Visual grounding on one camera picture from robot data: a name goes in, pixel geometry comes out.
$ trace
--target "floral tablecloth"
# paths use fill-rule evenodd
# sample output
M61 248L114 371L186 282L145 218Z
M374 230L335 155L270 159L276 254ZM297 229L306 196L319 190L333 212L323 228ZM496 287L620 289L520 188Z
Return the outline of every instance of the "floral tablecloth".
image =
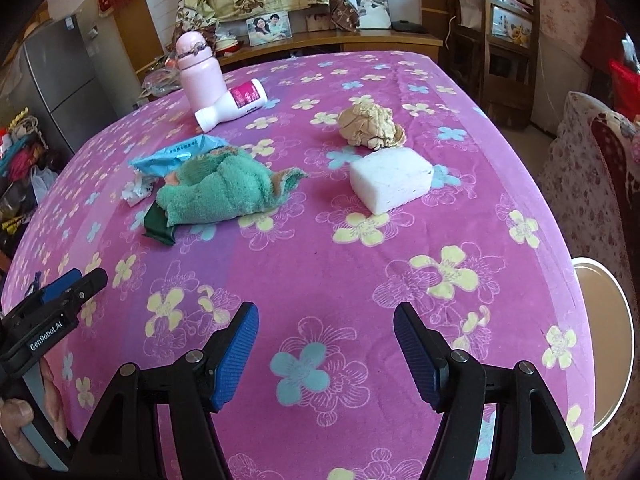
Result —
M152 199L130 208L128 161L198 133L182 92L94 137L38 210L2 304L37 270L50 283L103 267L107 288L47 356L80 435L118 367L168 364L229 322L241 301L260 332L233 402L214 417L238 480L417 480L440 416L421 402L393 334L411 301L425 324L483 362L541 371L586 463L594 409L589 327L569 254L533 180L482 111L430 59L404 52L309 56L243 68L264 109L213 134L280 170L303 168L286 205L184 226L169 248L143 237ZM351 191L366 155L339 135L357 102L389 107L435 166L420 200L372 216ZM495 407L484 411L484 478ZM161 412L161 431L169 428ZM179 478L175 452L166 465Z

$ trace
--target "blue wipes packet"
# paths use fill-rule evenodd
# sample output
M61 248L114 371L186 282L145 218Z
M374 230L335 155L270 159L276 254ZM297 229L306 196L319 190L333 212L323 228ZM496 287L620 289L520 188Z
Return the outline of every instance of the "blue wipes packet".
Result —
M144 174L164 178L192 156L210 152L221 146L228 146L228 142L219 137L200 134L162 148L153 155L130 160L129 165Z

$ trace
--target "gray refrigerator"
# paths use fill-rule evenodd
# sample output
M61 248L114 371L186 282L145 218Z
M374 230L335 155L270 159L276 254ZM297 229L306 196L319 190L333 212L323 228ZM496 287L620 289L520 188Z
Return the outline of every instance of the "gray refrigerator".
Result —
M45 141L65 162L117 120L75 16L41 25L27 37L16 57L20 75L9 101L15 110L29 108Z

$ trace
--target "human hand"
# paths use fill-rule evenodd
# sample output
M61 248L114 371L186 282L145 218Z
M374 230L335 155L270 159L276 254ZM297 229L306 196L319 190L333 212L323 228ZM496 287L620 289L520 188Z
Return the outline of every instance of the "human hand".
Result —
M44 384L44 405L47 415L53 423L56 437L66 440L65 411L62 406L62 396L53 383L53 373L49 363L42 358L40 360L40 373ZM0 428L9 444L26 463L46 467L47 463L36 452L31 443L22 433L22 428L33 421L33 409L25 401L20 399L8 399L0 401Z

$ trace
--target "floor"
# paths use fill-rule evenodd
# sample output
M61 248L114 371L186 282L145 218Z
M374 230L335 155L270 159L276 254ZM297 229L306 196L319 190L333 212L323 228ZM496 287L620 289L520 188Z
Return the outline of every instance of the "floor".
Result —
M546 153L552 139L533 126L524 130L500 128L501 133L513 148L531 176L536 177L542 170Z

